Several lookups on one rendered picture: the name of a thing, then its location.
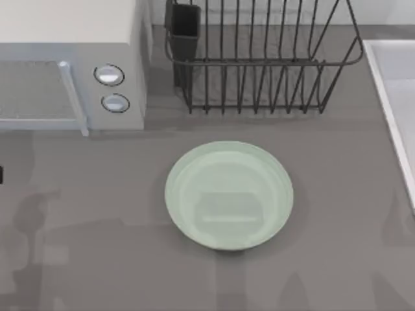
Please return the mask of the pale microwave oven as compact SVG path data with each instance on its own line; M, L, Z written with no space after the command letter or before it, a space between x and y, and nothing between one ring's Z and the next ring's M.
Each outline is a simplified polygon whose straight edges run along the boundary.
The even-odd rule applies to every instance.
M0 62L69 62L89 133L143 129L152 50L148 0L0 0ZM122 84L96 81L106 64L123 70ZM102 107L113 93L130 101L126 112Z

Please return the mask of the dark cutlery holder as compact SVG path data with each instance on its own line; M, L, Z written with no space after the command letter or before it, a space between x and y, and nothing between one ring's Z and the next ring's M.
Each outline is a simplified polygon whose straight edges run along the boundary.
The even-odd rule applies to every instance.
M181 4L166 0L165 28L173 58L174 86L186 87L186 65L196 58L200 37L201 8L193 4Z

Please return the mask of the small microwave knob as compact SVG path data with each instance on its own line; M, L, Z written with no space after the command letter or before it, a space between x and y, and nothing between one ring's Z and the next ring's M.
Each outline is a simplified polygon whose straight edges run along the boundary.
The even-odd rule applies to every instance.
M122 94L113 93L102 97L101 105L110 113L124 113L130 108L130 101Z

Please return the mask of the large microwave knob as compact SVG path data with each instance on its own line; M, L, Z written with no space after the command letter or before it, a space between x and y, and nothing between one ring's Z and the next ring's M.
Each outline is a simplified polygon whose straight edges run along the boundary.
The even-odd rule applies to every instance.
M125 80L125 74L123 70L113 64L106 64L94 68L93 76L95 77L96 81L98 81L98 83L109 87L118 86Z

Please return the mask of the microwave glass door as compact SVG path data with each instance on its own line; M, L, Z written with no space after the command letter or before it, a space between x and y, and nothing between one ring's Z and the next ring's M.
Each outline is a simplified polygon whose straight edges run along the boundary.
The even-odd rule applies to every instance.
M0 62L0 131L79 130L58 62Z

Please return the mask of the pale green plate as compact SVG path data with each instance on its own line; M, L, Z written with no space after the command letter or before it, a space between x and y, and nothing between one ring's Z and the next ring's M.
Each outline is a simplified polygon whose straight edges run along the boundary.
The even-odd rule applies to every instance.
M240 141L214 141L175 162L164 198L172 222L187 238L209 249L242 251L283 229L294 189L270 152Z

